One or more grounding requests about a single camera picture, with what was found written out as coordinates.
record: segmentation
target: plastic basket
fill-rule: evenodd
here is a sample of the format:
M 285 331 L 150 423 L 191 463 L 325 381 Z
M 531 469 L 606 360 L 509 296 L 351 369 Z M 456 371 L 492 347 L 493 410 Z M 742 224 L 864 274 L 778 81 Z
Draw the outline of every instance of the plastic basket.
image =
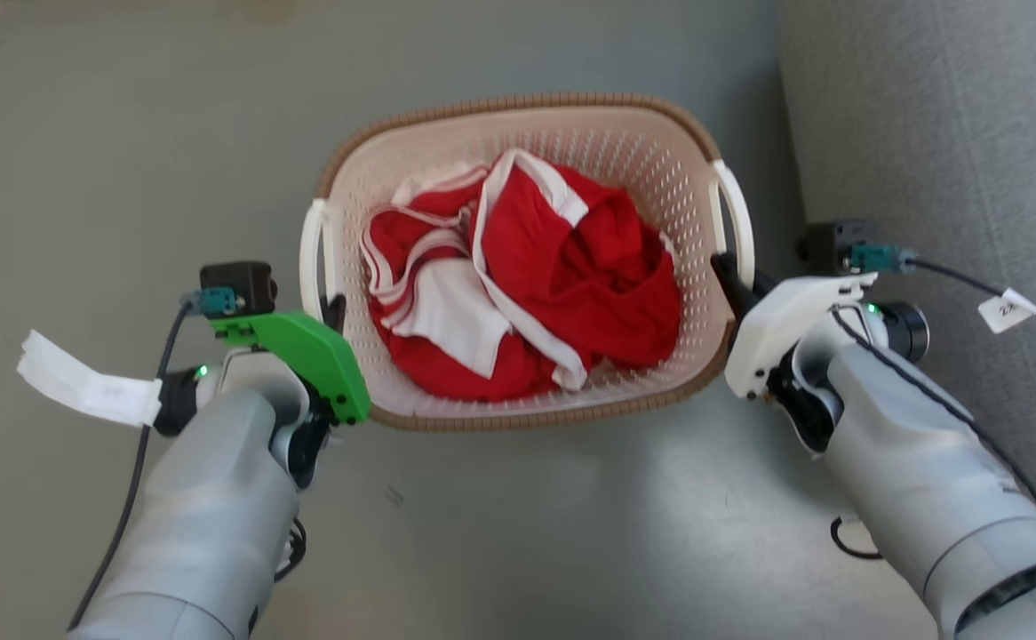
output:
M 578 392 L 494 404 L 429 396 L 392 363 L 367 311 L 359 254 L 365 220 L 390 202 L 405 179 L 427 179 L 454 164 L 491 163 L 513 147 L 627 187 L 639 213 L 671 238 L 684 317 L 668 360 L 637 372 L 600 367 Z M 303 230 L 303 307 L 319 319 L 321 295 L 343 292 L 350 310 L 343 332 L 368 381 L 372 417 L 398 429 L 522 429 L 655 409 L 701 389 L 726 360 L 733 316 L 709 264 L 710 256 L 727 248 L 721 196 L 740 275 L 750 286 L 754 246 L 738 182 L 709 133 L 677 106 L 632 94 L 578 93 L 497 98 L 394 117 L 345 142 L 324 171 Z

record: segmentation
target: black cable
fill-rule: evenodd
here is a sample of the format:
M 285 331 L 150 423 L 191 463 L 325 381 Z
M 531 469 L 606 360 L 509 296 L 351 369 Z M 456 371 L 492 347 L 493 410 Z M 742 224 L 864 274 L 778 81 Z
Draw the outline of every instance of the black cable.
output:
M 293 551 L 290 552 L 290 561 L 282 568 L 282 571 L 279 571 L 274 575 L 275 583 L 285 579 L 285 576 L 290 575 L 290 573 L 297 568 L 297 564 L 301 563 L 304 555 L 306 555 L 306 550 L 309 547 L 309 534 L 306 533 L 306 530 L 304 529 L 301 519 L 293 518 L 293 526 L 295 526 L 297 530 L 290 531 L 290 546 L 293 548 Z
M 920 258 L 911 258 L 911 259 L 905 259 L 904 262 L 913 264 L 914 267 L 924 268 L 925 271 L 932 271 L 934 273 L 940 273 L 941 275 L 948 275 L 949 279 L 959 280 L 961 281 L 961 283 L 969 285 L 969 287 L 980 289 L 980 291 L 986 292 L 986 294 L 990 294 L 994 296 L 1001 296 L 1004 295 L 1004 292 L 1006 291 L 1006 289 L 998 289 L 994 286 L 990 286 L 988 283 L 981 283 L 980 280 L 973 279 L 972 275 L 965 275 L 965 273 L 955 270 L 955 268 L 949 268 L 948 266 L 941 266 L 940 264 L 933 264 L 932 262 L 928 262 L 928 260 L 922 260 Z
M 879 552 L 868 552 L 868 551 L 858 551 L 851 549 L 842 543 L 841 536 L 838 535 L 838 529 L 842 527 L 842 516 L 838 516 L 834 519 L 834 522 L 830 523 L 830 537 L 834 541 L 834 546 L 842 550 L 843 554 L 855 556 L 859 560 L 884 560 L 884 558 L 879 554 Z
M 1014 474 L 1014 477 L 1018 478 L 1019 484 L 1021 484 L 1025 487 L 1025 489 L 1027 489 L 1027 493 L 1031 494 L 1031 499 L 1034 499 L 1036 505 L 1035 483 L 1033 483 L 1030 477 L 1027 477 L 1027 473 L 1023 473 L 1023 469 L 1019 468 L 1019 465 L 1018 463 L 1016 463 L 1016 461 L 1014 461 L 1014 458 L 1012 458 L 1012 456 L 1009 453 L 1007 453 L 1007 450 L 1002 448 L 997 441 L 992 440 L 992 438 L 990 438 L 989 435 L 984 432 L 983 427 L 977 425 L 977 421 L 973 420 L 972 417 L 968 417 L 960 410 L 957 410 L 956 406 L 952 405 L 952 402 L 949 402 L 948 400 L 941 398 L 940 394 L 937 394 L 936 390 L 929 388 L 927 385 L 924 384 L 924 382 L 921 382 L 920 380 L 912 376 L 911 373 L 905 372 L 904 369 L 899 368 L 898 366 L 893 363 L 893 361 L 889 360 L 888 357 L 885 357 L 885 355 L 883 355 L 883 353 L 881 353 L 881 351 L 879 351 L 879 349 L 876 349 L 874 345 L 870 344 L 870 341 L 865 340 L 859 332 L 855 331 L 851 327 L 851 325 L 848 325 L 845 322 L 845 320 L 842 320 L 841 315 L 836 311 L 838 310 L 836 310 L 835 308 L 834 313 L 832 313 L 832 316 L 834 316 L 834 321 L 838 323 L 838 325 L 842 328 L 842 330 L 848 333 L 848 336 L 851 336 L 851 338 L 854 339 L 854 341 L 858 343 L 858 345 L 861 348 L 866 349 L 866 351 L 870 352 L 872 356 L 876 357 L 877 360 L 882 361 L 885 366 L 890 368 L 893 373 L 898 374 L 901 380 L 904 380 L 909 382 L 909 384 L 921 389 L 921 392 L 925 394 L 925 396 L 927 396 L 929 400 L 937 402 L 938 405 L 944 406 L 945 410 L 951 413 L 952 416 L 955 417 L 957 420 L 965 423 L 965 425 L 969 425 L 969 429 L 972 430 L 972 433 L 977 434 L 977 438 L 980 438 L 980 441 L 984 442 L 985 446 L 988 446 L 988 448 L 992 449 L 992 454 L 996 455 L 997 458 L 1001 459 L 1001 461 L 1004 461 L 1008 469 L 1012 471 L 1012 473 Z
M 164 347 L 164 355 L 162 355 L 162 359 L 160 360 L 160 373 L 156 374 L 156 380 L 162 380 L 162 377 L 166 376 L 166 368 L 170 365 L 170 353 L 174 349 L 174 339 L 177 339 L 182 320 L 190 313 L 191 307 L 192 304 L 190 303 L 182 304 L 182 308 L 178 311 L 178 315 L 174 317 L 174 324 L 170 327 L 169 336 L 166 337 L 166 346 Z M 92 597 L 95 597 L 95 591 L 99 588 L 99 583 L 103 582 L 104 575 L 108 573 L 108 566 L 111 566 L 111 560 L 115 558 L 115 552 L 119 550 L 119 543 L 122 542 L 123 531 L 127 529 L 127 521 L 132 518 L 136 495 L 140 491 L 140 478 L 143 477 L 143 462 L 147 458 L 147 441 L 149 440 L 151 440 L 151 427 L 143 425 L 143 429 L 140 430 L 140 445 L 138 445 L 135 453 L 135 467 L 132 469 L 132 486 L 127 487 L 127 497 L 123 500 L 123 512 L 119 515 L 119 523 L 115 526 L 115 534 L 112 534 L 108 551 L 105 552 L 103 559 L 99 560 L 99 568 L 96 569 L 95 576 L 92 576 L 87 591 L 84 591 L 84 598 L 80 600 L 79 607 L 76 608 L 75 614 L 71 615 L 71 622 L 67 623 L 67 631 L 79 627 L 80 620 L 84 619 L 84 613 L 87 612 Z

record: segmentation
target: white handle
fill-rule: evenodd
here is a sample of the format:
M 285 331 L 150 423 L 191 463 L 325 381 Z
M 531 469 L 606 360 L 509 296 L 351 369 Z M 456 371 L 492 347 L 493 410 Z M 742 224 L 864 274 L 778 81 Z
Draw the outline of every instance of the white handle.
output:
M 340 225 L 344 222 L 344 210 L 333 206 L 323 198 L 312 202 L 306 214 L 306 223 L 301 230 L 301 250 L 298 255 L 297 275 L 301 283 L 301 307 L 309 316 L 324 321 L 320 313 L 320 284 L 316 278 L 316 258 L 320 253 L 321 242 L 327 251 L 324 252 L 324 289 L 327 299 L 344 291 L 344 283 L 340 280 L 340 264 L 337 261 L 343 255 L 340 248 Z
M 751 231 L 751 219 L 746 213 L 746 200 L 739 187 L 735 174 L 727 169 L 724 161 L 714 161 L 712 167 L 720 177 L 720 194 L 727 202 L 727 210 L 732 219 L 732 234 L 735 235 L 735 268 L 739 280 L 746 287 L 754 284 L 754 234 Z

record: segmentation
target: clothing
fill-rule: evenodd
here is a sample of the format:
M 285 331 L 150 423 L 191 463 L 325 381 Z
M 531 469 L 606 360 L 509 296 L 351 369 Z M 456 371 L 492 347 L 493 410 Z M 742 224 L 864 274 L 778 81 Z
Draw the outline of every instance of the clothing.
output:
M 363 246 L 377 330 L 434 396 L 578 389 L 604 357 L 643 368 L 675 348 L 665 240 L 627 192 L 525 150 L 405 183 Z

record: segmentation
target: brown basket rim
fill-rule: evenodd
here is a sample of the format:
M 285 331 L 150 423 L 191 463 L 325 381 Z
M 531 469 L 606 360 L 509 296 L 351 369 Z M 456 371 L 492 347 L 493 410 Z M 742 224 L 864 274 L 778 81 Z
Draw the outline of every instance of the brown basket rim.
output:
M 396 128 L 450 120 L 450 118 L 469 115 L 509 112 L 510 110 L 559 109 L 559 107 L 627 107 L 628 109 L 652 110 L 668 117 L 696 142 L 700 151 L 709 162 L 721 158 L 720 147 L 712 135 L 687 110 L 682 109 L 660 97 L 645 96 L 639 93 L 538 93 L 528 96 L 491 97 L 484 100 L 460 103 L 445 107 L 433 107 L 427 110 L 415 110 L 365 126 L 342 145 L 337 147 L 333 157 L 316 186 L 317 198 L 329 198 L 336 175 L 352 151 L 358 149 L 365 142 L 376 135 L 388 133 Z M 412 430 L 413 432 L 486 432 L 487 430 L 522 430 L 530 427 L 552 425 L 573 425 L 600 420 L 600 418 L 625 416 L 628 413 L 659 409 L 661 406 L 673 405 L 699 392 L 710 381 L 720 376 L 727 363 L 727 345 L 733 332 L 733 320 L 728 320 L 724 327 L 724 336 L 712 360 L 697 373 L 692 380 L 684 382 L 677 388 L 665 392 L 653 392 L 649 396 L 612 402 L 608 405 L 586 406 L 583 409 L 564 409 L 546 413 L 529 413 L 522 416 L 498 417 L 415 417 L 401 416 L 372 405 L 371 418 L 397 430 Z

